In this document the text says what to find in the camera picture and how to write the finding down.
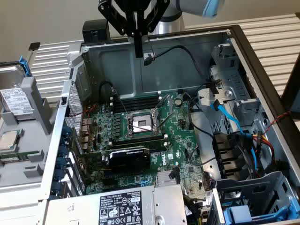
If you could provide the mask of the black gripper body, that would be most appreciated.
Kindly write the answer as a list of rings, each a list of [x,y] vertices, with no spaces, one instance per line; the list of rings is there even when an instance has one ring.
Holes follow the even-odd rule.
[[[115,0],[115,2],[123,12],[145,11],[151,3],[150,0]]]

